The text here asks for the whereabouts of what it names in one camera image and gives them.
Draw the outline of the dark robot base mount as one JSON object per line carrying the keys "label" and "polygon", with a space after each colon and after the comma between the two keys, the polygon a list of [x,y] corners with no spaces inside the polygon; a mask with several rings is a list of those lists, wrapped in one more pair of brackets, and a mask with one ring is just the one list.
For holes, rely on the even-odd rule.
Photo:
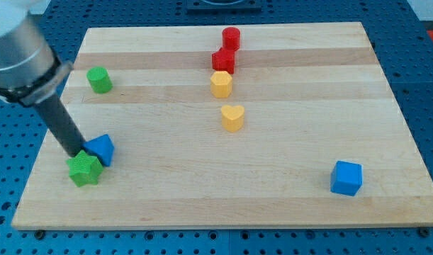
{"label": "dark robot base mount", "polygon": [[186,0],[188,12],[204,11],[259,11],[262,0]]}

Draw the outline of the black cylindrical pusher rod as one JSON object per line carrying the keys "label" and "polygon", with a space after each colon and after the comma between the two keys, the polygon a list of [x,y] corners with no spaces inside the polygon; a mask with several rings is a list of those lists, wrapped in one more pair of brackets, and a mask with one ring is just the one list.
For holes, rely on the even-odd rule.
{"label": "black cylindrical pusher rod", "polygon": [[34,109],[64,151],[70,157],[75,157],[81,151],[85,139],[62,104],[60,97],[54,93],[45,100],[36,103]]}

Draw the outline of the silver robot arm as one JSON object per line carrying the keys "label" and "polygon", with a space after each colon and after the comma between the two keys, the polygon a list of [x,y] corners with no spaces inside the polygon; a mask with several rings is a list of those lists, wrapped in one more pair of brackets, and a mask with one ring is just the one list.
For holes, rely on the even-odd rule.
{"label": "silver robot arm", "polygon": [[0,98],[33,107],[65,152],[76,156],[85,143],[63,106],[57,87],[72,71],[33,20],[35,1],[0,1]]}

